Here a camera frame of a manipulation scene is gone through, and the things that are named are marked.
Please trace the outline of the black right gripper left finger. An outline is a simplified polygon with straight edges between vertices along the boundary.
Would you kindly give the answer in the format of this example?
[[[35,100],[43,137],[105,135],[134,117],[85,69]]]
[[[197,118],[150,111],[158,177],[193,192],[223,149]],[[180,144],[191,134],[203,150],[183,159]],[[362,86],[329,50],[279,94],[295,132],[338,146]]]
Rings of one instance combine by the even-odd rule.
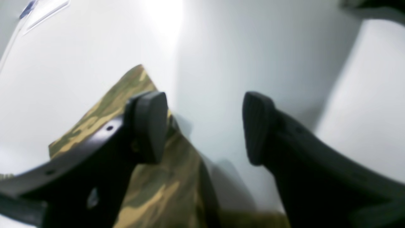
[[[123,114],[63,155],[1,181],[1,215],[38,228],[111,228],[134,168],[161,162],[164,92],[130,98]]]

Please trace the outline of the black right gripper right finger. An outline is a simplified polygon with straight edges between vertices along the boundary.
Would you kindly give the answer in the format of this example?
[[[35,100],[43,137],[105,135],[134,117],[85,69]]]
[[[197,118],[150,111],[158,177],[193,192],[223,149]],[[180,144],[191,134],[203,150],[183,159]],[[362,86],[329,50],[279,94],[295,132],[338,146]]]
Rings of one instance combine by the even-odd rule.
[[[242,119],[249,162],[274,176],[292,228],[404,227],[404,184],[336,152],[259,92],[245,93]]]

